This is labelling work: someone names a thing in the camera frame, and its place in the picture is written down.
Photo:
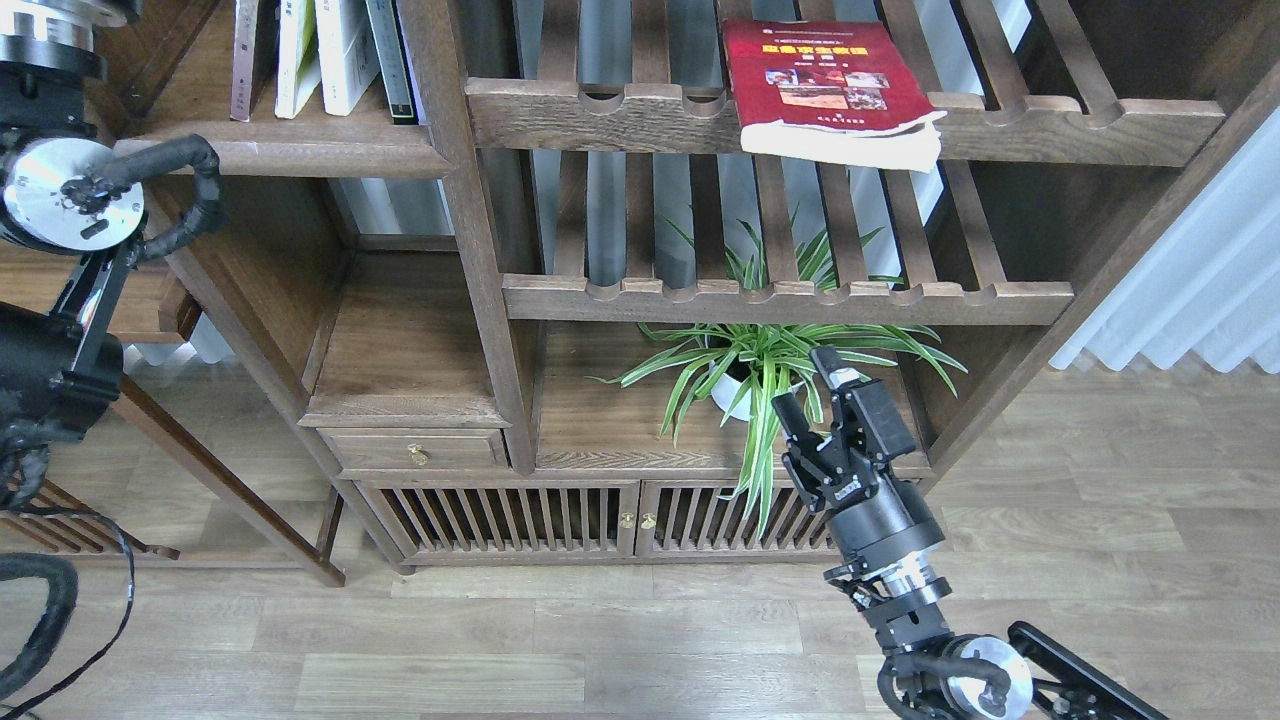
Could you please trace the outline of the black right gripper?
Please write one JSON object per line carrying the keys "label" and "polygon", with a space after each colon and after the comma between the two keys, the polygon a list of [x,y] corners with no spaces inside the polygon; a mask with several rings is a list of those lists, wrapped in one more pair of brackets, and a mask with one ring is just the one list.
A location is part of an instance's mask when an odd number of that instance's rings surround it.
{"label": "black right gripper", "polygon": [[810,360],[832,392],[829,436],[812,429],[792,393],[771,404],[787,443],[783,465],[842,556],[824,578],[861,611],[922,611],[950,587],[927,559],[943,533],[916,486],[891,468],[915,442],[881,380],[867,380],[832,346],[814,347]]}

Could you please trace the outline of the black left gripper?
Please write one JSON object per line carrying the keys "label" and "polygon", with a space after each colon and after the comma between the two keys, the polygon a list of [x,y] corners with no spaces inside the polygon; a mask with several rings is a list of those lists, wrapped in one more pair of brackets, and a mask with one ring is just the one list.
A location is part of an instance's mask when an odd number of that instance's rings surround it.
{"label": "black left gripper", "polygon": [[1,60],[105,79],[93,29],[138,20],[140,1],[3,1]]}

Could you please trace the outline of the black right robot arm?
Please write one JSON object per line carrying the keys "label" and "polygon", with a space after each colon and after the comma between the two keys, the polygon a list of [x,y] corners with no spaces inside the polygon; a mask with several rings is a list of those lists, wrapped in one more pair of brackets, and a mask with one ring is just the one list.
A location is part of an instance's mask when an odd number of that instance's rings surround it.
{"label": "black right robot arm", "polygon": [[914,450],[890,392],[829,346],[812,351],[833,420],[815,433],[795,397],[773,398],[787,439],[783,464],[805,505],[823,518],[842,562],[826,573],[876,633],[884,653],[877,687],[904,719],[1157,719],[1158,711],[1034,628],[1006,638],[952,632],[940,610],[948,583],[928,553],[943,533],[920,491],[890,464]]}

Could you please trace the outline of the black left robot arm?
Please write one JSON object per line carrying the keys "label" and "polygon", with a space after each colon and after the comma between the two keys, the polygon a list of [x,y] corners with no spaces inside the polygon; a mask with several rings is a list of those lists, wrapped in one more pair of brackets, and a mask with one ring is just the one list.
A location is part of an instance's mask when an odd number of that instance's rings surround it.
{"label": "black left robot arm", "polygon": [[84,82],[104,79],[100,26],[140,19],[140,1],[3,4],[3,240],[77,258],[50,310],[4,304],[3,510],[32,512],[50,448],[78,443],[122,392],[109,324],[129,272],[224,222],[220,159],[202,136],[124,156],[84,119]]}

